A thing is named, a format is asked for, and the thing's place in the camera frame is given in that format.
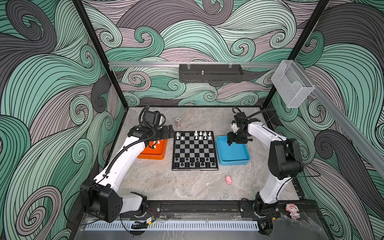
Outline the black and silver chessboard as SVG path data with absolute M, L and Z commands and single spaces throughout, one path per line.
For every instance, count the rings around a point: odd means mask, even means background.
M 217 171 L 219 169 L 214 133 L 211 131 L 180 131 L 180 139 L 174 136 L 173 171 Z

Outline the pink checkered small cup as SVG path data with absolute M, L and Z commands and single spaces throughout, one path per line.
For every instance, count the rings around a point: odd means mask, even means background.
M 181 126 L 181 118 L 179 118 L 179 117 L 175 118 L 175 125 L 177 128 L 179 128 Z

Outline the pink doll figure right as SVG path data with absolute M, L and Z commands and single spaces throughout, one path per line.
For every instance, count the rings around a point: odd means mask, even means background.
M 290 213 L 292 219 L 299 219 L 300 213 L 299 208 L 295 204 L 286 204 L 286 211 Z

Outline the black enclosure corner post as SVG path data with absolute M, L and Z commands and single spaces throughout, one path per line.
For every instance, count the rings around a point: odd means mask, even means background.
M 309 39 L 311 33 L 313 32 L 316 24 L 318 23 L 318 21 L 320 19 L 320 16 L 324 12 L 328 3 L 329 3 L 329 1 L 319 1 L 318 2 L 318 4 L 316 5 L 316 7 L 314 9 L 314 12 L 312 13 L 311 17 L 308 19 L 308 21 L 304 27 L 303 32 L 301 33 L 297 43 L 295 44 L 295 46 L 294 46 L 293 50 L 291 51 L 287 60 L 295 61 L 295 59 L 298 57 L 302 47 L 305 45 L 305 43 Z M 272 101 L 272 98 L 275 95 L 275 93 L 278 93 L 278 92 L 273 85 L 272 89 L 270 90 L 270 93 L 268 94 L 268 96 L 266 97 L 266 99 L 263 103 L 263 109 L 266 109 L 268 107 L 268 105 Z

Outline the orange plastic tray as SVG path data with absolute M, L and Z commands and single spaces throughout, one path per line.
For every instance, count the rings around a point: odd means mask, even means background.
M 159 140 L 155 144 L 154 148 L 151 149 L 150 146 L 154 144 L 154 142 L 150 142 L 150 144 L 138 155 L 138 159 L 146 159 L 146 160 L 163 160 L 166 155 L 168 140 Z

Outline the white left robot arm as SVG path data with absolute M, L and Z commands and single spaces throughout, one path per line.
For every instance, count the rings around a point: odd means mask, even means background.
M 173 126 L 149 129 L 134 126 L 127 138 L 106 168 L 93 180 L 86 180 L 81 185 L 80 198 L 85 212 L 99 220 L 111 223 L 121 214 L 128 212 L 146 212 L 147 197 L 130 193 L 124 197 L 118 194 L 120 184 L 141 152 L 150 142 L 174 137 Z

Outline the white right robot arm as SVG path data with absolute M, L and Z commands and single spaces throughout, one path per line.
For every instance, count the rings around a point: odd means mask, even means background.
M 262 213 L 274 209 L 282 190 L 304 170 L 299 142 L 270 130 L 261 122 L 232 121 L 231 129 L 227 134 L 228 145 L 234 143 L 245 145 L 251 141 L 249 137 L 252 136 L 268 147 L 269 177 L 264 187 L 257 193 L 255 210 Z

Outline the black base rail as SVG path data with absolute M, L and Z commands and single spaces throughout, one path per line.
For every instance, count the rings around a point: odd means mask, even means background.
M 102 207 L 96 202 L 92 207 L 86 208 L 90 215 L 111 223 L 118 217 L 130 219 L 143 219 L 147 216 L 160 219 L 169 219 L 177 214 L 229 214 L 240 218 L 253 220 L 266 220 L 279 218 L 281 214 L 288 215 L 287 204 L 296 205 L 300 211 L 317 209 L 315 201 L 279 201 L 270 207 L 259 203 L 257 200 L 232 200 L 232 201 L 143 201 L 136 211 L 123 210 L 122 204 Z

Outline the clear acrylic wall box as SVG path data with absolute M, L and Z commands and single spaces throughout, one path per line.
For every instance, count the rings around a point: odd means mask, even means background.
M 293 60 L 282 61 L 271 80 L 289 109 L 298 108 L 315 89 L 305 69 Z

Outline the blue plastic tray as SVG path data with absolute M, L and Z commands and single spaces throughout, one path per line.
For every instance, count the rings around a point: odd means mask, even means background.
M 227 140 L 227 136 L 216 138 L 219 164 L 221 166 L 247 165 L 251 160 L 247 145 L 236 143 L 229 145 Z

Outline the small pink pig toy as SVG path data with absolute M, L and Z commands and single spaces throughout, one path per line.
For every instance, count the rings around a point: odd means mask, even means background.
M 228 185 L 231 185 L 231 184 L 233 183 L 232 178 L 231 178 L 230 176 L 228 176 L 228 175 L 225 177 L 225 180 L 226 180 L 226 183 L 227 183 Z

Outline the black perforated wall shelf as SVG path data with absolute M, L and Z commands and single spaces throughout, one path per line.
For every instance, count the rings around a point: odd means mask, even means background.
M 237 64 L 180 64 L 181 83 L 240 83 L 244 72 Z

